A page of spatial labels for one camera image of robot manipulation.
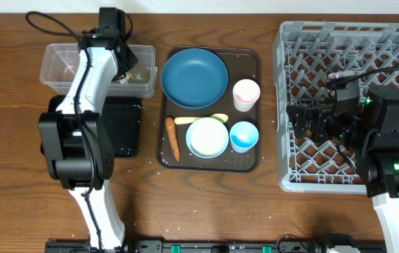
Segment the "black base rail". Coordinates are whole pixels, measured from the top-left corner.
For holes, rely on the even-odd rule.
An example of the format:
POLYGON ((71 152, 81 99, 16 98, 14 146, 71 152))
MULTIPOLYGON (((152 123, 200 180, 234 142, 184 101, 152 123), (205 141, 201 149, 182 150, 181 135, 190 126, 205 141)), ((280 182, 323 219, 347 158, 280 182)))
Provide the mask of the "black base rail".
POLYGON ((350 237, 333 235, 317 241, 280 240, 270 243, 243 242, 162 242, 159 240, 127 240, 121 247, 105 249, 101 252, 126 253, 287 253, 287 252, 385 252, 381 243, 356 243, 350 237))

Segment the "yellow plastic spoon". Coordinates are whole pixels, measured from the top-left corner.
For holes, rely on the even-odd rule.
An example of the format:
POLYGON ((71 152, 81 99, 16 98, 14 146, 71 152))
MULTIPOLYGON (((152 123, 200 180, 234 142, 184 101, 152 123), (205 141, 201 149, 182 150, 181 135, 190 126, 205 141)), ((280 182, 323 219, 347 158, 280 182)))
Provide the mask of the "yellow plastic spoon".
MULTIPOLYGON (((229 117, 226 114, 222 113, 213 114, 210 116, 210 118, 217 119, 222 123, 226 123, 229 119, 229 117)), ((174 122, 175 124, 191 124, 199 119, 202 119, 202 117, 176 117, 174 119, 174 122)))

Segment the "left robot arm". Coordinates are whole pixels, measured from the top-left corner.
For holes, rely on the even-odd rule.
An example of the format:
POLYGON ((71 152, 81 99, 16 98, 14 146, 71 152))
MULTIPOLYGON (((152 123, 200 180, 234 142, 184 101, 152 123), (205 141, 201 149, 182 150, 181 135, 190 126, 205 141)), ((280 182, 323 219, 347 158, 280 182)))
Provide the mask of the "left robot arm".
POLYGON ((126 44, 129 19, 118 8, 102 7, 97 27, 82 34, 67 30, 78 41, 79 67, 63 101, 38 122, 48 172, 79 205, 95 252, 129 250, 110 186, 114 149, 102 120, 110 84, 137 62, 126 44))

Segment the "grey dishwasher rack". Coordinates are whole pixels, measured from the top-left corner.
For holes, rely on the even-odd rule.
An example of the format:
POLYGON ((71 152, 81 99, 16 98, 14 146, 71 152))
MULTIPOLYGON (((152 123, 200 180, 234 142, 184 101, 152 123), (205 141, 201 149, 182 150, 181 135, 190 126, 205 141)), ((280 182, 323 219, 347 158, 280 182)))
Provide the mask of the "grey dishwasher rack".
POLYGON ((297 139, 286 106, 317 106, 328 96, 329 74, 399 67, 399 23, 286 21, 273 42, 277 99, 277 170, 281 189, 293 193, 366 193, 334 141, 297 139))

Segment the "black rectangular tray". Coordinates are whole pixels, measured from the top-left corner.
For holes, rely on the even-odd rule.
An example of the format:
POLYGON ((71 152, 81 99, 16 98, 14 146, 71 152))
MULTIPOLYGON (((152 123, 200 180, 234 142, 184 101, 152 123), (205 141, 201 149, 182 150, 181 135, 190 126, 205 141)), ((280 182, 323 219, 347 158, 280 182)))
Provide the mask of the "black rectangular tray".
POLYGON ((142 103, 137 97, 108 96, 102 121, 114 150, 114 157, 131 158, 138 152, 142 103))

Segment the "clear plastic bin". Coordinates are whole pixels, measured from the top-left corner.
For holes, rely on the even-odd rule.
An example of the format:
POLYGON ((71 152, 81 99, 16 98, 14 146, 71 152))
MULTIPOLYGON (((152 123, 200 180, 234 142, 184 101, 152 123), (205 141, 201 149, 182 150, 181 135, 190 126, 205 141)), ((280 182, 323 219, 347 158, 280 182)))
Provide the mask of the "clear plastic bin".
MULTIPOLYGON (((155 93, 157 67, 155 49, 146 45, 131 45, 138 62, 124 79, 109 85, 108 96, 149 98, 155 93)), ((70 90, 79 67, 76 44, 50 44, 46 47, 41 66, 40 82, 61 95, 70 90)))

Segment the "white tissue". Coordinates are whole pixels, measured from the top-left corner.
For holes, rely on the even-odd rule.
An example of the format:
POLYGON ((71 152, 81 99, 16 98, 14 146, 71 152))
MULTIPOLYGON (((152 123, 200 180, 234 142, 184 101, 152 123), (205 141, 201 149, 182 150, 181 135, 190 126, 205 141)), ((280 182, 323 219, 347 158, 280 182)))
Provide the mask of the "white tissue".
POLYGON ((121 84, 127 84, 128 81, 129 81, 129 76, 128 76, 128 75, 122 76, 122 77, 119 79, 119 82, 120 82, 121 84))

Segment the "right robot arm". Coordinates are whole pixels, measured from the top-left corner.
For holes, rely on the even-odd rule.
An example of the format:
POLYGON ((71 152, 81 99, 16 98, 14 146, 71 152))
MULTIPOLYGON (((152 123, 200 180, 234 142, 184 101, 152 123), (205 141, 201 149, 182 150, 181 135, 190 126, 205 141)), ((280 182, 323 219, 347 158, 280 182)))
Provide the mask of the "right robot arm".
POLYGON ((286 107, 294 135, 334 140, 354 154, 349 166, 366 186, 387 252, 399 252, 399 89, 373 86, 364 103, 356 82, 332 84, 332 99, 316 107, 286 107))

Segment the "yellow snack wrapper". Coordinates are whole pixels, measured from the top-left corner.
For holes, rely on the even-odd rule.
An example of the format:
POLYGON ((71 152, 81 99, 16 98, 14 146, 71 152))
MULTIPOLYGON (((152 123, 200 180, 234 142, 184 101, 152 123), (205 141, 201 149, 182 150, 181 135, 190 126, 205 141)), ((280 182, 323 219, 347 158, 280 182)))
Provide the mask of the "yellow snack wrapper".
POLYGON ((128 83, 130 84, 146 84, 150 81, 150 73, 149 72, 128 72, 129 76, 128 83))

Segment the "pink plastic cup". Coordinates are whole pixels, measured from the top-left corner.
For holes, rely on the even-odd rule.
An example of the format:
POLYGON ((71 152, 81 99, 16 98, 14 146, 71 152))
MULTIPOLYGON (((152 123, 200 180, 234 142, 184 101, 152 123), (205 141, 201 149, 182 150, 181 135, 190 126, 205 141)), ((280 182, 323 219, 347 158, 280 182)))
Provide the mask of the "pink plastic cup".
POLYGON ((233 87, 233 101, 240 112, 248 112, 260 98, 261 89, 251 79, 241 79, 233 87))

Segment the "dark brown serving tray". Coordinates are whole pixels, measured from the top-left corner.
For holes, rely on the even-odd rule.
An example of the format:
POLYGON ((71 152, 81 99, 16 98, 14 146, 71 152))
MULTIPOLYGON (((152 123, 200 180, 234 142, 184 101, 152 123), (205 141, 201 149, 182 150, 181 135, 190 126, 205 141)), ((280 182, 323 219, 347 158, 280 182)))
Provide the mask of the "dark brown serving tray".
MULTIPOLYGON (((173 48, 167 60, 173 54, 187 48, 178 46, 173 48)), ((259 55, 245 48, 211 48, 202 47, 217 54, 228 69, 228 86, 225 93, 213 105, 202 109, 187 109, 171 102, 165 94, 162 96, 160 113, 160 127, 157 137, 157 161, 169 169, 187 169, 200 171, 222 171, 247 173, 259 166, 261 161, 261 144, 257 143, 245 153, 237 153, 228 146, 223 153, 213 158, 201 158, 193 154, 188 148, 186 134, 188 124, 178 125, 176 133, 181 152, 180 161, 176 161, 172 153, 169 137, 166 131, 165 119, 167 117, 209 117, 216 113, 226 114, 229 119, 225 123, 227 129, 238 122, 250 122, 256 128, 261 126, 261 104, 256 102, 248 112, 238 111, 233 103, 233 87, 241 79, 251 79, 257 84, 261 83, 261 60, 259 55)))

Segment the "dark blue plate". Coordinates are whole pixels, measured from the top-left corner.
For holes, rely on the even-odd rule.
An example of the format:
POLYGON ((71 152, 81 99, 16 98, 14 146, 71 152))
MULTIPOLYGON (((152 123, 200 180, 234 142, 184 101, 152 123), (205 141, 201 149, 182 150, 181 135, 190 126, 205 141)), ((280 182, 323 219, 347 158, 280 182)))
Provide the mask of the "dark blue plate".
POLYGON ((162 90, 173 103, 187 109, 213 105, 228 86, 228 69, 206 49, 187 48, 168 58, 161 76, 162 90))

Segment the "orange carrot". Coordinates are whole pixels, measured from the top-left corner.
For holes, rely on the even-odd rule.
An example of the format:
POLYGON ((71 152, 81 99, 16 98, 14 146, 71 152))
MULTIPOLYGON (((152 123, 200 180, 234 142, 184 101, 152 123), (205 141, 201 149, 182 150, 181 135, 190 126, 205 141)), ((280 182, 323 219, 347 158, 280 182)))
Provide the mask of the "orange carrot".
POLYGON ((166 126, 166 131, 167 131, 167 134, 169 137, 169 142, 170 142, 172 153, 174 154, 176 161, 179 162, 180 158, 181 158, 181 152, 180 152, 179 145, 178 145, 176 124, 175 124, 174 118, 167 117, 165 119, 165 126, 166 126))

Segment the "light blue plastic cup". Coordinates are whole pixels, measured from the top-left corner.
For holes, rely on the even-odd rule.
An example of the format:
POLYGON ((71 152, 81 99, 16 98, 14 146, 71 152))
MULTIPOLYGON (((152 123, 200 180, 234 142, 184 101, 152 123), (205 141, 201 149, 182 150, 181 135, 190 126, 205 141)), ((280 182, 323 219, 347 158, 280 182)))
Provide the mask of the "light blue plastic cup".
POLYGON ((232 149, 237 153, 245 153, 259 141, 259 130, 250 122, 238 122, 230 129, 232 149))

